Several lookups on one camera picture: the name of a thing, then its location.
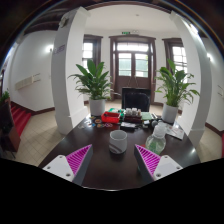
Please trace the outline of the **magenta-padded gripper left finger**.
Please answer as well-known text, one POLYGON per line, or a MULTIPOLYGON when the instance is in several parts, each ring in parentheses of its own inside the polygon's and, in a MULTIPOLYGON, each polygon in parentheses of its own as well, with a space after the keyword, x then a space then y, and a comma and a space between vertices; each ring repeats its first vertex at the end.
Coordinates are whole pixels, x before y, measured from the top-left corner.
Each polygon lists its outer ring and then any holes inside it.
POLYGON ((81 186, 92 155, 93 147, 87 145, 67 156, 58 155, 44 170, 81 186))

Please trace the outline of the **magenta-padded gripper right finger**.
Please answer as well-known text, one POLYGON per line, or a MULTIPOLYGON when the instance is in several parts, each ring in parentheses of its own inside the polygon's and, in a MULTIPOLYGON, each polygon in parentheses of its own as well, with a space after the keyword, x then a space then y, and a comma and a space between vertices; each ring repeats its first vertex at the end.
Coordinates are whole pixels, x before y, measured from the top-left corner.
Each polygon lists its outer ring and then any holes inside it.
POLYGON ((160 180, 161 178, 182 169, 182 166, 170 156, 159 156, 140 145, 135 145, 134 155, 140 173, 146 183, 160 180))

